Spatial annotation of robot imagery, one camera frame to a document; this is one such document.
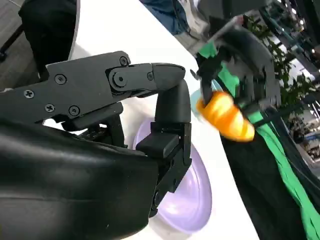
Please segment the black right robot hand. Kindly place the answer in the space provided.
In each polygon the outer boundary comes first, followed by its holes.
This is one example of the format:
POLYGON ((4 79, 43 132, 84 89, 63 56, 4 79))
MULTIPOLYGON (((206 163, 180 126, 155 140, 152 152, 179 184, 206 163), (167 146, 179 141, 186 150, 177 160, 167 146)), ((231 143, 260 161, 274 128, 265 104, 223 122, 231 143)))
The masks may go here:
POLYGON ((49 64, 0 95, 0 237, 141 231, 191 166, 185 68, 123 51, 49 64))

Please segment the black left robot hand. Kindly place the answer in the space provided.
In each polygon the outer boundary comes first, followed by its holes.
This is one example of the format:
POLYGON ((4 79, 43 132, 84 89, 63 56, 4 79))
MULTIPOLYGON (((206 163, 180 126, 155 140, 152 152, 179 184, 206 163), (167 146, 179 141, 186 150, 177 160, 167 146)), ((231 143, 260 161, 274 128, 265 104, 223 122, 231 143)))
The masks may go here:
POLYGON ((203 60, 197 61, 199 69, 196 77, 200 79, 200 89, 204 105, 207 106, 213 97, 212 79, 216 78, 222 70, 222 62, 240 59, 245 67, 255 74, 258 69, 250 58, 249 43, 255 36, 241 26, 234 26, 217 39, 217 53, 203 60))

